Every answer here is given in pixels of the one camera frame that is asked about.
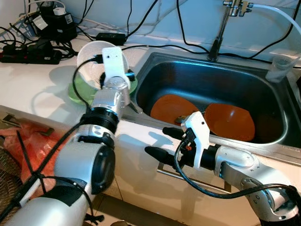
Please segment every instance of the orange plate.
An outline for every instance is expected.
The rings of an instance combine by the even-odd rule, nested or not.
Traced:
[[[177,95],[168,94],[160,97],[151,109],[150,116],[160,121],[180,125],[175,120],[197,112],[198,108],[188,100]]]
[[[255,136],[255,125],[250,113],[240,107],[210,104],[204,118],[210,130],[220,137],[250,141]]]

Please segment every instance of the white wall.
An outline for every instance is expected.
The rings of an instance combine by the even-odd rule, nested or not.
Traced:
[[[84,0],[63,0],[72,14],[81,16]],[[129,13],[130,0],[95,0],[94,6],[87,18],[98,22],[107,22],[117,26],[126,24]],[[133,0],[133,13],[130,22],[140,22],[153,0]],[[281,10],[293,15],[297,0],[255,0],[257,3],[284,6]],[[163,0],[161,12],[175,5],[175,0]],[[147,22],[153,22],[157,15],[156,6],[149,15]],[[212,43],[217,35],[224,7],[221,0],[188,0],[181,6],[187,40]],[[245,17],[231,17],[224,34],[224,46],[246,49],[260,49],[282,37],[289,27],[289,23],[274,12],[254,8]],[[149,31],[144,26],[139,33]],[[169,14],[152,33],[154,36],[170,39],[181,39],[179,21],[176,11]],[[300,38],[294,29],[290,37],[269,50],[283,51],[286,49],[301,51]]]

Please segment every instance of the faucet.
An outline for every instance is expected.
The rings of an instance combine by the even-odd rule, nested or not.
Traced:
[[[226,10],[222,19],[222,24],[219,30],[219,33],[214,40],[214,43],[211,47],[209,55],[207,57],[210,61],[217,61],[217,57],[222,45],[223,34],[230,16],[240,16],[243,17],[245,13],[251,12],[250,8],[253,7],[253,3],[249,3],[243,0],[225,0],[223,5],[226,6]]]

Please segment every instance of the white tube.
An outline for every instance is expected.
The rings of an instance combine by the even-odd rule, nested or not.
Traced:
[[[259,5],[259,4],[254,4],[253,7],[256,7],[256,8],[265,8],[265,9],[269,9],[269,10],[272,10],[274,12],[277,12],[279,14],[281,14],[282,16],[284,16],[286,19],[288,19],[294,26],[295,28],[298,30],[298,32],[300,33],[301,35],[301,28],[300,26],[297,24],[296,21],[294,21],[288,14],[286,14],[285,12],[283,12],[282,10],[278,9],[278,8],[275,8],[275,7],[272,7],[272,6],[266,6],[266,5]]]

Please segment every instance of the orange plastic bag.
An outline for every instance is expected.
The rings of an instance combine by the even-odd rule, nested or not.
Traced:
[[[2,135],[5,137],[4,148],[11,153],[11,155],[21,166],[21,180],[24,183],[31,176],[31,173],[24,159],[23,151],[16,134],[17,130],[20,132],[33,170],[36,170],[40,166],[46,155],[50,152],[51,148],[60,139],[60,135],[56,133],[52,133],[50,136],[41,135],[39,132],[46,132],[47,128],[31,122],[23,122],[20,123],[20,125],[21,128],[13,127],[9,129],[0,129],[0,136]],[[63,145],[58,148],[46,167],[43,169],[42,174],[45,176],[54,175],[55,160],[62,147]],[[51,190],[55,185],[55,180],[53,179],[44,179],[43,181],[47,191]],[[40,186],[33,194],[32,198],[38,197],[42,194],[43,191]]]

